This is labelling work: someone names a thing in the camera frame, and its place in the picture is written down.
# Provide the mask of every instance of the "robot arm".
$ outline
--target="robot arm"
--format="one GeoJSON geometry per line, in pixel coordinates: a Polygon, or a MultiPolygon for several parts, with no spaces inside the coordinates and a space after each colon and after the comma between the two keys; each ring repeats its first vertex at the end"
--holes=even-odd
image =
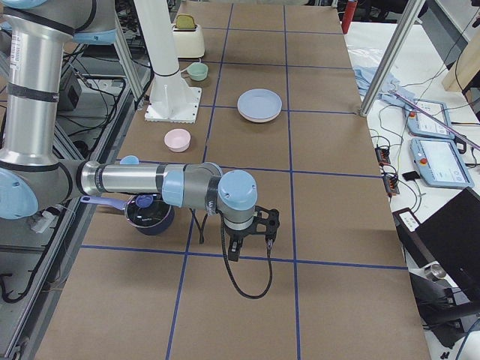
{"type": "Polygon", "coordinates": [[[257,186],[247,172],[223,174],[200,165],[105,165],[59,160],[53,134],[63,45],[113,42],[113,0],[3,0],[12,26],[4,147],[0,150],[0,218],[17,219],[65,200],[104,192],[161,193],[170,205],[220,212],[238,260],[250,234],[275,240],[278,211],[255,206],[257,186]]]}

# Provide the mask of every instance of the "light blue plate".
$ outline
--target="light blue plate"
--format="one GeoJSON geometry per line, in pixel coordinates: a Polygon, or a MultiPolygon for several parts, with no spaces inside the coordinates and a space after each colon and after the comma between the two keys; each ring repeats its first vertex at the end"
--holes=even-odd
{"type": "Polygon", "coordinates": [[[282,100],[273,91],[254,88],[244,92],[237,102],[240,114],[251,122],[269,122],[282,110],[282,100]]]}

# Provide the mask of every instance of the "cooking pot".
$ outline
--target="cooking pot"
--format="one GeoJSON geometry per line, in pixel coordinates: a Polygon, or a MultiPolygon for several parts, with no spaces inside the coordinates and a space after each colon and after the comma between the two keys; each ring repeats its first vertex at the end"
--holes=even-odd
{"type": "Polygon", "coordinates": [[[158,235],[173,222],[175,212],[159,193],[132,196],[129,200],[82,196],[82,203],[112,206],[124,212],[127,221],[145,235],[158,235]]]}

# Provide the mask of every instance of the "white label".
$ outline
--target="white label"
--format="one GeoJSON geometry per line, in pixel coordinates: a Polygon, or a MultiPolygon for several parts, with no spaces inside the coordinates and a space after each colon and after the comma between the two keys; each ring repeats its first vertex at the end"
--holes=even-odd
{"type": "Polygon", "coordinates": [[[464,174],[458,165],[457,157],[448,142],[421,141],[420,143],[425,157],[428,159],[434,180],[466,183],[464,174]]]}
{"type": "Polygon", "coordinates": [[[18,70],[20,66],[20,51],[21,51],[20,36],[12,35],[12,48],[10,53],[10,69],[18,70]]]}
{"type": "Polygon", "coordinates": [[[417,227],[419,227],[419,223],[413,215],[410,212],[402,212],[400,214],[400,219],[403,220],[403,223],[408,227],[408,230],[410,230],[411,233],[415,231],[417,227]]]}
{"type": "MultiPolygon", "coordinates": [[[[441,116],[439,120],[445,124],[445,116],[443,115],[443,112],[442,112],[443,110],[442,105],[440,105],[439,103],[428,103],[424,101],[419,101],[417,103],[417,106],[432,116],[435,116],[437,118],[441,116]]],[[[426,131],[428,133],[434,133],[434,134],[442,134],[442,135],[447,134],[447,129],[445,129],[442,125],[437,124],[431,118],[427,117],[426,115],[420,112],[417,113],[417,119],[418,119],[418,129],[420,129],[421,131],[426,131]]]]}

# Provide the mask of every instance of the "red object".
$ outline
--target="red object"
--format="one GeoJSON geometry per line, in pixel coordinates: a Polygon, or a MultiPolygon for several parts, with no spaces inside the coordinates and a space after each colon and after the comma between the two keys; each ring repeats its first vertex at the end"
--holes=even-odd
{"type": "Polygon", "coordinates": [[[346,34],[348,32],[348,28],[350,27],[350,23],[353,19],[353,14],[355,13],[355,9],[357,8],[357,0],[348,0],[346,3],[345,14],[343,15],[342,19],[342,32],[346,34]]]}

